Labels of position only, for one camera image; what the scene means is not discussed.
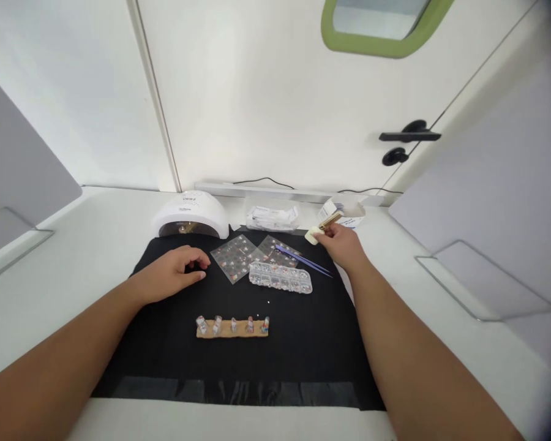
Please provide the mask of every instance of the nail sticker sheet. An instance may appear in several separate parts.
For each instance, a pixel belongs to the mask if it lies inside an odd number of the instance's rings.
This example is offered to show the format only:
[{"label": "nail sticker sheet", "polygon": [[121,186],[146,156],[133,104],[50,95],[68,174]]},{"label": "nail sticker sheet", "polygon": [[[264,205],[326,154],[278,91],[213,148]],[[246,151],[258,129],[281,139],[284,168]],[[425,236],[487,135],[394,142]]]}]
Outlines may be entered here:
[{"label": "nail sticker sheet", "polygon": [[284,247],[285,249],[291,251],[296,255],[302,255],[291,246],[288,246],[285,243],[268,235],[253,253],[253,261],[266,262],[272,265],[283,265],[289,268],[295,268],[298,265],[298,260],[287,255],[286,253],[278,251],[276,249],[276,245]]},{"label": "nail sticker sheet", "polygon": [[241,235],[218,247],[210,255],[231,283],[235,284],[249,274],[249,263],[253,261],[256,249],[249,239]]}]

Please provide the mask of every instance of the uv nail lamp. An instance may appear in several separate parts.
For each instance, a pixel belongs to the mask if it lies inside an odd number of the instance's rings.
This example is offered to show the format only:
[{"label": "uv nail lamp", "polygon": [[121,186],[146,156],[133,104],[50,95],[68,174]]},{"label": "uv nail lamp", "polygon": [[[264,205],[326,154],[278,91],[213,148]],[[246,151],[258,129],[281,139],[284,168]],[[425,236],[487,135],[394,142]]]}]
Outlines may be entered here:
[{"label": "uv nail lamp", "polygon": [[227,212],[210,193],[187,191],[169,201],[153,218],[156,237],[198,233],[228,237]]}]

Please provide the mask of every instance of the hand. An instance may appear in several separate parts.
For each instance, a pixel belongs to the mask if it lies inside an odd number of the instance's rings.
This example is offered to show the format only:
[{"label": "hand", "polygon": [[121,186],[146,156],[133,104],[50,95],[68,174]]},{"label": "hand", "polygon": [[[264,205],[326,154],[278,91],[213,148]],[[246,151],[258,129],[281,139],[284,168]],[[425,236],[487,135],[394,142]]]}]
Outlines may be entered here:
[{"label": "hand", "polygon": [[347,272],[364,262],[369,262],[357,233],[350,228],[339,224],[331,224],[324,231],[324,234],[314,233],[314,238],[326,248],[332,259]]},{"label": "hand", "polygon": [[210,265],[210,259],[200,248],[184,245],[168,251],[125,283],[135,290],[143,304],[158,302],[206,277],[204,271],[184,274],[186,266],[193,268],[196,262],[203,270]]}]

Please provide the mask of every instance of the gray partition panel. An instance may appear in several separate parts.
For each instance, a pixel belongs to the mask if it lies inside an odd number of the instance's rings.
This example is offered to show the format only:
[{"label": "gray partition panel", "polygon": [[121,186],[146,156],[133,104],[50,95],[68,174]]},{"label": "gray partition panel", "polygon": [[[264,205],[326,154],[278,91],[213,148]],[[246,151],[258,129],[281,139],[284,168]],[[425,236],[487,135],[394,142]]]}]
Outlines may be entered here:
[{"label": "gray partition panel", "polygon": [[[465,240],[551,301],[551,52],[509,90],[483,93],[495,105],[481,109],[474,126],[445,136],[443,155],[390,213],[429,251]],[[471,106],[482,103],[479,96]],[[464,247],[437,257],[499,312],[539,307]],[[551,365],[551,314],[507,323]]]},{"label": "gray partition panel", "polygon": [[[38,224],[81,195],[80,186],[0,88],[0,209]],[[28,227],[0,211],[0,248]]]}]

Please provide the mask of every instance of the wooden nail display stick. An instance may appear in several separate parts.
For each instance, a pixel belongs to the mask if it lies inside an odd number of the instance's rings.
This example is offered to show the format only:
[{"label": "wooden nail display stick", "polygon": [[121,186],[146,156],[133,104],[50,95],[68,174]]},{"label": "wooden nail display stick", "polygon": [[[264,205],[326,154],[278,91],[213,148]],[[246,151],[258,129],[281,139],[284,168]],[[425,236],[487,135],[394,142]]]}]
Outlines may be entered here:
[{"label": "wooden nail display stick", "polygon": [[253,332],[247,332],[247,321],[246,320],[237,320],[237,330],[232,332],[231,330],[231,320],[223,320],[220,324],[220,332],[216,335],[212,332],[212,327],[214,326],[214,320],[207,320],[208,328],[206,334],[200,332],[200,328],[196,327],[196,337],[213,339],[213,338],[234,338],[234,337],[267,337],[269,335],[269,330],[266,333],[261,332],[261,327],[263,326],[263,320],[254,320],[253,321]]}]

